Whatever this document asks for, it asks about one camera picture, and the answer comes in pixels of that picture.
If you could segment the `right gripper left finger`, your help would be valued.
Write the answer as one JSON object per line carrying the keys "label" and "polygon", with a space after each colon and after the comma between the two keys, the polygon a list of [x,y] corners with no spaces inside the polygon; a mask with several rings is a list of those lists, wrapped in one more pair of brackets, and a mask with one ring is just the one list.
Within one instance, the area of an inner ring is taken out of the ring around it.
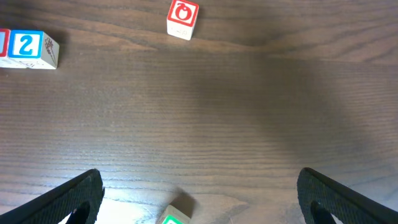
{"label": "right gripper left finger", "polygon": [[90,169],[47,193],[1,215],[1,223],[94,224],[104,197],[99,170]]}

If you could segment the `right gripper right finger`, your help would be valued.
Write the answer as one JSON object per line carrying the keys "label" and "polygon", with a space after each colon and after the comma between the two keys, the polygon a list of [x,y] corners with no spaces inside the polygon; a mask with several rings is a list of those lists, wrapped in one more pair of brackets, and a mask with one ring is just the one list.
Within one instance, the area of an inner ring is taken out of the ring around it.
{"label": "right gripper right finger", "polygon": [[342,223],[395,224],[397,212],[345,185],[309,168],[297,179],[298,202],[309,224]]}

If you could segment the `red letter I block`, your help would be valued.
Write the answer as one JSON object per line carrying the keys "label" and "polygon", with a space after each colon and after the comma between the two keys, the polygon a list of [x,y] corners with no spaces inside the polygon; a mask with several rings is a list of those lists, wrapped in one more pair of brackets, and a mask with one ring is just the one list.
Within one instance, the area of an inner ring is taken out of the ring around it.
{"label": "red letter I block", "polygon": [[3,29],[1,28],[0,31],[0,67],[1,68],[26,68],[25,65],[13,60],[12,58],[8,57],[8,50],[10,46],[10,29]]}

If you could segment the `blue number 2 block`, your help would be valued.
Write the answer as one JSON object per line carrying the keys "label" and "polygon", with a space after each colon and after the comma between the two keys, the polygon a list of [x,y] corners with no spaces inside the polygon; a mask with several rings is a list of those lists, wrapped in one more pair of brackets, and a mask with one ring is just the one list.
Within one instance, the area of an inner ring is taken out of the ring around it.
{"label": "blue number 2 block", "polygon": [[7,56],[31,69],[55,70],[60,46],[42,30],[11,30]]}

